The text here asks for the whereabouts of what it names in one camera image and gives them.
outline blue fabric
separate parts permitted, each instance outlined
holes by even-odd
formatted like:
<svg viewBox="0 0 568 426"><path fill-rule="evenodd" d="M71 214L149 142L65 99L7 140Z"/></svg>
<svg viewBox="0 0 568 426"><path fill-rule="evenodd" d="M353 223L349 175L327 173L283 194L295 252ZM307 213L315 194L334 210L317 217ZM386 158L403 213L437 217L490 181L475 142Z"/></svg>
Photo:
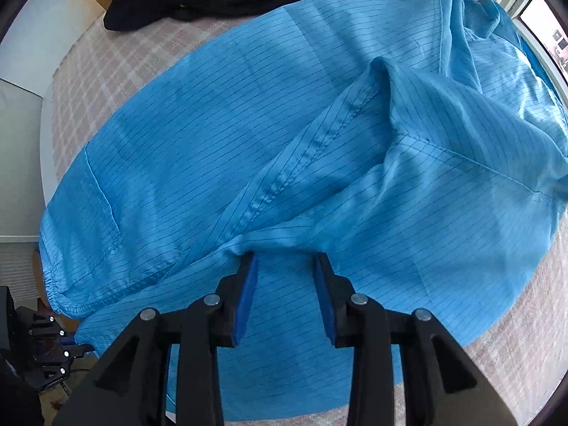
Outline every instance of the blue fabric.
<svg viewBox="0 0 568 426"><path fill-rule="evenodd" d="M348 402L312 251L470 343L567 201L566 115L517 37L489 0L304 0L209 42L66 173L41 228L50 304L101 353L140 309L183 308L258 252L246 335L219 352L227 420ZM170 401L176 367L174 350Z"/></svg>

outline silver screw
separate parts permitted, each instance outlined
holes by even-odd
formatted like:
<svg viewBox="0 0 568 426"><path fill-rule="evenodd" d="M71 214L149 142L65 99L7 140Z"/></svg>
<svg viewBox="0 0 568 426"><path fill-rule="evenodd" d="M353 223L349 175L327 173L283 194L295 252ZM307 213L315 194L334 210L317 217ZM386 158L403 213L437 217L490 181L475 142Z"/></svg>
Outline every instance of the silver screw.
<svg viewBox="0 0 568 426"><path fill-rule="evenodd" d="M206 306L217 306L221 302L219 295L207 295L203 298L203 302Z"/></svg>
<svg viewBox="0 0 568 426"><path fill-rule="evenodd" d="M155 310L152 309L151 307L144 309L140 313L140 318L142 320L152 320L154 317L155 317Z"/></svg>
<svg viewBox="0 0 568 426"><path fill-rule="evenodd" d="M414 311L416 318L422 322L427 322L432 318L432 314L427 309L418 308Z"/></svg>
<svg viewBox="0 0 568 426"><path fill-rule="evenodd" d="M368 297L363 293L353 293L351 295L351 302L357 304L357 306L364 306L368 303Z"/></svg>

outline metal pin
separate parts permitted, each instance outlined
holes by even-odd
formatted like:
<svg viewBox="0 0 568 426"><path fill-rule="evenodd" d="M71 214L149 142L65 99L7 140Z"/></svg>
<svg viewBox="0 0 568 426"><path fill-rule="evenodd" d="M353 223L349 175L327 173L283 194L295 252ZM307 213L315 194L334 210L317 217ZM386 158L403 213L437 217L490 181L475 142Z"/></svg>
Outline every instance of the metal pin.
<svg viewBox="0 0 568 426"><path fill-rule="evenodd" d="M353 293L351 295L351 302L357 306L364 306L368 303L368 296L363 293Z"/></svg>
<svg viewBox="0 0 568 426"><path fill-rule="evenodd" d="M221 298L219 297L219 295L207 295L203 298L203 302L207 306L217 306L217 304L221 302Z"/></svg>
<svg viewBox="0 0 568 426"><path fill-rule="evenodd" d="M414 311L414 315L421 322L427 322L432 318L432 314L427 309L418 308Z"/></svg>
<svg viewBox="0 0 568 426"><path fill-rule="evenodd" d="M142 320L152 320L155 317L155 310L151 307L148 307L141 311L140 318Z"/></svg>

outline pink plaid fabric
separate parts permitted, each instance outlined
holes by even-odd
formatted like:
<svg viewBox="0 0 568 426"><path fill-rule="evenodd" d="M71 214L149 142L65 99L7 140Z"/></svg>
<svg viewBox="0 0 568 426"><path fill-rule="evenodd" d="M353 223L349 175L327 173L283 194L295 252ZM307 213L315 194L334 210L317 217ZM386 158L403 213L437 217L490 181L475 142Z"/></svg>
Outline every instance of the pink plaid fabric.
<svg viewBox="0 0 568 426"><path fill-rule="evenodd" d="M242 20L156 22L134 33L104 30L97 20L71 49L53 78L53 158L58 180L109 117L158 74ZM527 424L568 370L568 217L515 305L466 350L515 415ZM404 395L395 387L396 424L404 424ZM347 408L258 426L345 424Z"/></svg>

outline pocket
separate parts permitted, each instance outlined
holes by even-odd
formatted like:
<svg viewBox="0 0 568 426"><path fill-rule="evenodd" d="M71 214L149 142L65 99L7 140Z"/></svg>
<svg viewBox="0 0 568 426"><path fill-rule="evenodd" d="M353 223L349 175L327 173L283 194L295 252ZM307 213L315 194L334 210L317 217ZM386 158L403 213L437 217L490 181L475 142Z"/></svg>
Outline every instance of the pocket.
<svg viewBox="0 0 568 426"><path fill-rule="evenodd" d="M55 293L88 288L93 271L122 243L112 208L82 149L42 219L44 274Z"/></svg>

